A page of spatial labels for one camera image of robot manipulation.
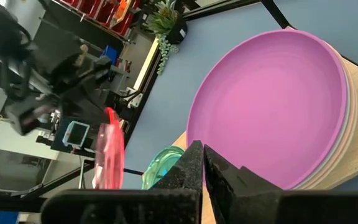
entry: blue table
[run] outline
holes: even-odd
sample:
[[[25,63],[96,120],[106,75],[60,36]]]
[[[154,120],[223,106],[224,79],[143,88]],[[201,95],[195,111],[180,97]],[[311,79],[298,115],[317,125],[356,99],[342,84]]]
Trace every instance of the blue table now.
[[[358,62],[358,1],[277,0],[296,28],[326,40]],[[253,4],[188,21],[180,52],[172,55],[149,99],[126,148],[125,167],[146,170],[149,162],[185,130],[195,93],[211,67],[229,50],[261,32],[281,29],[261,4]],[[139,189],[141,178],[126,174],[125,189]],[[337,187],[357,190],[358,176]]]

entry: plant pot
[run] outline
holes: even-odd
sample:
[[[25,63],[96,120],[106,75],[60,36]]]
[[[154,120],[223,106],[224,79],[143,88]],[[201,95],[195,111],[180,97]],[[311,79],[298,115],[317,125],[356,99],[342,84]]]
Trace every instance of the plant pot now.
[[[177,12],[177,21],[175,25],[172,27],[172,30],[167,35],[166,40],[170,44],[180,44],[187,34],[187,24],[184,18],[181,16],[179,12]]]

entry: small screen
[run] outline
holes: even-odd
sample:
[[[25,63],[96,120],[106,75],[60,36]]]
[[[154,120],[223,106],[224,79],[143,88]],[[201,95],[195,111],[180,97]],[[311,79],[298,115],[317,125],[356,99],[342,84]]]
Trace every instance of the small screen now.
[[[71,144],[80,145],[82,139],[84,138],[87,126],[83,126],[81,124],[74,124],[73,129],[71,129],[71,133],[67,139],[67,142]]]

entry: light pink plate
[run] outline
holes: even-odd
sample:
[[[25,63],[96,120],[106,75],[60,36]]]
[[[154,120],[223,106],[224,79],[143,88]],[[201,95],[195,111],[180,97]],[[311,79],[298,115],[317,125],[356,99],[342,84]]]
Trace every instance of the light pink plate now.
[[[232,49],[204,79],[187,144],[202,140],[235,166],[291,189],[334,146],[346,102],[344,70],[322,40],[266,32]]]

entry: green glass dish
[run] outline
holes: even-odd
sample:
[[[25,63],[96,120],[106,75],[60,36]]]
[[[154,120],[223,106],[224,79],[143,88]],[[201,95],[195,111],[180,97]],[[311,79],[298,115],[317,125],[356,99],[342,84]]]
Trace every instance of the green glass dish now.
[[[163,149],[150,163],[143,174],[142,189],[147,190],[157,183],[175,165],[185,151],[177,146]]]

